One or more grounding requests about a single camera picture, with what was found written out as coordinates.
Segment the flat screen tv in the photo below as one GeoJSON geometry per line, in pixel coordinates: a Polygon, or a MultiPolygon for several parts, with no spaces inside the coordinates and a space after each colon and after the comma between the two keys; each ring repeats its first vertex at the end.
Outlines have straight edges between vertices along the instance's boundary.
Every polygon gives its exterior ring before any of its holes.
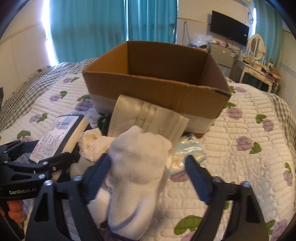
{"type": "Polygon", "coordinates": [[[244,46],[247,45],[249,27],[222,13],[212,11],[210,31],[244,46]]]}

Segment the open brown box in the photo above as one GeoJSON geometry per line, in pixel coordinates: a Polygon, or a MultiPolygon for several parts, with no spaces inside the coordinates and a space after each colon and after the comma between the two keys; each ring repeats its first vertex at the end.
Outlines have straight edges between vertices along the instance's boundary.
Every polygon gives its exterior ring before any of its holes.
{"type": "Polygon", "coordinates": [[[83,70],[94,107],[111,114],[120,94],[189,118],[186,131],[205,133],[231,96],[210,54],[168,43],[127,41],[83,70]]]}

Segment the air conditioner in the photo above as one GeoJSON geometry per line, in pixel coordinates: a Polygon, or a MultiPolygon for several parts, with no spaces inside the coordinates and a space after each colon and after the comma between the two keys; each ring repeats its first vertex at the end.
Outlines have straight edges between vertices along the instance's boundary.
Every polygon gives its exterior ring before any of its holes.
{"type": "Polygon", "coordinates": [[[239,2],[240,4],[243,4],[243,5],[248,6],[248,7],[252,3],[252,0],[234,0],[234,1],[239,2]]]}

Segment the barcode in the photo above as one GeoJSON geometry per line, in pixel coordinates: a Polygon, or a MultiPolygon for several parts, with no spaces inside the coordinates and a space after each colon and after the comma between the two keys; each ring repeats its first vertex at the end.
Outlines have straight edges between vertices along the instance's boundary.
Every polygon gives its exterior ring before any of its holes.
{"type": "Polygon", "coordinates": [[[72,121],[75,119],[75,117],[70,116],[67,117],[66,119],[64,119],[64,121],[60,124],[60,126],[58,127],[59,130],[66,130],[69,125],[72,123],[72,121]]]}

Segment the blue gripper pad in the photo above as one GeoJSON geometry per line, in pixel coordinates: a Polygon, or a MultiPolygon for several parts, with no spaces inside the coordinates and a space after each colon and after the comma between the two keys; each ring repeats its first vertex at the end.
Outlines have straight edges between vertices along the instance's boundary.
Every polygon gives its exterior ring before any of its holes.
{"type": "Polygon", "coordinates": [[[185,170],[190,177],[199,199],[209,205],[213,191],[211,175],[196,162],[192,155],[186,157],[185,170]]]}

